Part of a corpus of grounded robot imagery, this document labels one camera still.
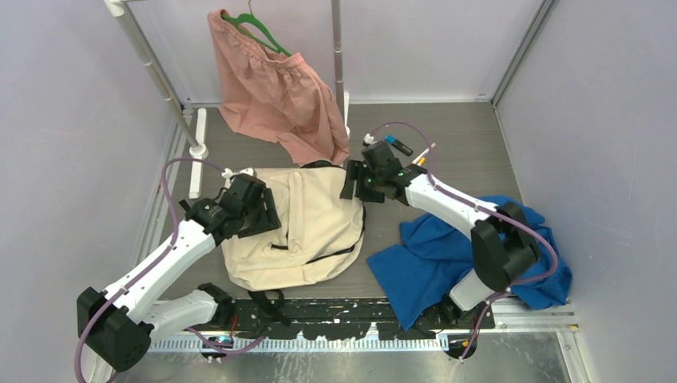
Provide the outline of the blue black highlighter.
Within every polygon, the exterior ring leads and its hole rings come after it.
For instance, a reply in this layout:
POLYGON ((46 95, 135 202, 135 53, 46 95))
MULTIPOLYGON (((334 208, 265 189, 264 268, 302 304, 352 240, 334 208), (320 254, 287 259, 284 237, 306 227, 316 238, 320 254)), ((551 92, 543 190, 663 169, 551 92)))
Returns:
POLYGON ((392 135, 386 136, 385 142, 388 143, 393 148, 397 149, 399 152, 401 152, 405 156, 412 156, 413 153, 414 153, 412 148, 410 148, 408 145, 404 144, 402 141, 400 141, 399 139, 397 139, 396 137, 394 137, 392 135))

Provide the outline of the yellow white pen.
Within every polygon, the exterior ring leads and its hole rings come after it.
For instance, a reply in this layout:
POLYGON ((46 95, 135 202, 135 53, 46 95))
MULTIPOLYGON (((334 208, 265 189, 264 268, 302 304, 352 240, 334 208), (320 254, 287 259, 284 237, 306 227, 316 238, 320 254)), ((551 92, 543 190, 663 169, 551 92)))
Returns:
POLYGON ((426 154, 423 154, 421 156, 416 157, 414 159, 414 161, 412 162, 412 164, 420 165, 425 161, 425 159, 426 159, 426 154))

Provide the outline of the beige canvas backpack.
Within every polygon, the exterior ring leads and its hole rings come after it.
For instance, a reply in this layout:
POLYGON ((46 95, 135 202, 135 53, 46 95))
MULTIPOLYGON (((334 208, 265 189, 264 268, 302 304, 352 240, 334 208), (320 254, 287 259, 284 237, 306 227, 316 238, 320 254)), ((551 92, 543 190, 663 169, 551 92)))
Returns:
POLYGON ((281 226, 222 242, 232 283, 249 291, 309 286, 335 278, 358 258, 366 213, 360 200, 340 196, 346 169, 257 168, 255 176, 271 189, 281 226))

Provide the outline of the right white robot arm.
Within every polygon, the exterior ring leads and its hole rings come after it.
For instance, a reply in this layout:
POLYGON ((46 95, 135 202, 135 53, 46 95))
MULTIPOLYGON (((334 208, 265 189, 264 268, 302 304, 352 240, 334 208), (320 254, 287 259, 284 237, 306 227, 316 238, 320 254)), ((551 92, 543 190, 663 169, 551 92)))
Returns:
POLYGON ((538 239, 521 207, 473 198, 438 181, 416 164, 402 165, 385 140, 366 135, 362 159, 349 160, 342 199, 384 203, 387 199, 430 213, 459 230, 471 243, 473 267, 450 290, 445 321, 461 328, 474 307, 504 293, 541 257, 538 239))

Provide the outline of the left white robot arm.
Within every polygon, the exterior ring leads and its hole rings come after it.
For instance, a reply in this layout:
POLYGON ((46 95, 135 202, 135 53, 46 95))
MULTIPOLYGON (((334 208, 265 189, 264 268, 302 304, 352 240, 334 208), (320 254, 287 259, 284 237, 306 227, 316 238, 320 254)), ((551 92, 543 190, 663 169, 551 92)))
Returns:
POLYGON ((209 282, 182 298, 161 304, 156 300, 224 240, 280 228, 273 191, 262 180, 239 173, 215 199, 193 204, 182 200, 180 205, 184 219, 152 254, 104 290, 89 287, 78 296, 76 371, 81 371, 85 347, 124 372, 154 342, 199 325, 221 330, 231 323, 232 297, 209 282))

